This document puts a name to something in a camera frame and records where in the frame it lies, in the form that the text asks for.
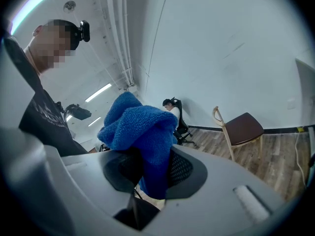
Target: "black office chair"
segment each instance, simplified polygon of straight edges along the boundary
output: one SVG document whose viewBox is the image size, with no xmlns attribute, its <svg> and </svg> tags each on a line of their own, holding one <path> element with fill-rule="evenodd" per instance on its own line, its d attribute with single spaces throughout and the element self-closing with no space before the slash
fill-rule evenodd
<svg viewBox="0 0 315 236">
<path fill-rule="evenodd" d="M 174 136 L 176 137 L 178 144 L 181 145 L 182 143 L 188 143 L 188 144 L 193 144 L 194 146 L 197 146 L 197 144 L 194 141 L 186 140 L 186 137 L 192 136 L 192 134 L 190 133 L 190 130 L 187 124 L 183 120 L 182 102 L 179 99 L 175 99 L 175 97 L 173 97 L 171 101 L 172 101 L 172 104 L 175 105 L 175 107 L 177 107 L 181 113 L 181 116 L 179 118 L 178 128 L 177 130 L 174 131 Z"/>
</svg>

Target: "fluorescent light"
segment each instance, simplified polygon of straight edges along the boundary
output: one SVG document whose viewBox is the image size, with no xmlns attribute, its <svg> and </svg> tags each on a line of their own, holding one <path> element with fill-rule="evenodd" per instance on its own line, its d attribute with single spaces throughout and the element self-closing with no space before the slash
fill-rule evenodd
<svg viewBox="0 0 315 236">
<path fill-rule="evenodd" d="M 100 119 L 100 117 L 97 118 L 95 121 L 93 121 L 88 127 L 90 127 L 94 122 L 98 121 L 99 119 Z"/>
<path fill-rule="evenodd" d="M 69 121 L 72 118 L 72 116 L 68 116 L 66 121 Z"/>
<path fill-rule="evenodd" d="M 87 98 L 85 101 L 89 102 L 90 100 L 92 100 L 93 98 L 95 98 L 96 96 L 98 96 L 101 92 L 105 91 L 106 89 L 110 88 L 112 85 L 111 84 L 107 84 L 106 86 L 104 86 L 103 88 L 101 88 L 100 90 L 98 90 L 96 93 L 92 94 L 92 96 L 90 96 L 89 98 Z"/>
<path fill-rule="evenodd" d="M 18 28 L 18 26 L 21 24 L 21 22 L 26 18 L 26 16 L 43 0 L 28 0 L 22 9 L 16 14 L 16 16 L 13 19 L 13 26 L 11 30 L 11 34 L 15 32 L 15 30 Z"/>
</svg>

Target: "wooden chair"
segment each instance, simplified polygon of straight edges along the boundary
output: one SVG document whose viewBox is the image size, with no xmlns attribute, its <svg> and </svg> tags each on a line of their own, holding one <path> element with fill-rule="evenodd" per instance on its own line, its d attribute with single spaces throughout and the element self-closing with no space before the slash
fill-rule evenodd
<svg viewBox="0 0 315 236">
<path fill-rule="evenodd" d="M 219 107 L 216 106 L 212 111 L 212 118 L 215 123 L 222 128 L 232 156 L 232 160 L 234 162 L 234 148 L 255 142 L 258 139 L 260 139 L 258 158 L 261 158 L 262 135 L 264 133 L 264 129 L 253 116 L 251 116 L 249 113 L 245 113 L 225 123 L 219 112 Z"/>
</svg>

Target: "blue cloth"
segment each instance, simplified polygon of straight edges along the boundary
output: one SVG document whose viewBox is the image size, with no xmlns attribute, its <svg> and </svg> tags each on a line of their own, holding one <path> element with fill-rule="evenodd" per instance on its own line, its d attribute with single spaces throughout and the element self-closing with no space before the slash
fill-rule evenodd
<svg viewBox="0 0 315 236">
<path fill-rule="evenodd" d="M 132 93 L 125 92 L 115 100 L 97 137 L 114 150 L 139 148 L 144 169 L 140 188 L 152 198 L 164 199 L 176 125 L 172 113 L 142 106 Z"/>
</svg>

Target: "wall outlet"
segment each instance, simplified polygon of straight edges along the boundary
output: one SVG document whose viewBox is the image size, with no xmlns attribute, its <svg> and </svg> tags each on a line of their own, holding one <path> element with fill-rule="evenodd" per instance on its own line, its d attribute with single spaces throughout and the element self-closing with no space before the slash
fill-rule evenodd
<svg viewBox="0 0 315 236">
<path fill-rule="evenodd" d="M 297 131 L 304 132 L 304 128 L 303 127 L 297 127 Z"/>
<path fill-rule="evenodd" d="M 287 100 L 287 108 L 294 109 L 296 107 L 295 99 L 291 98 Z"/>
</svg>

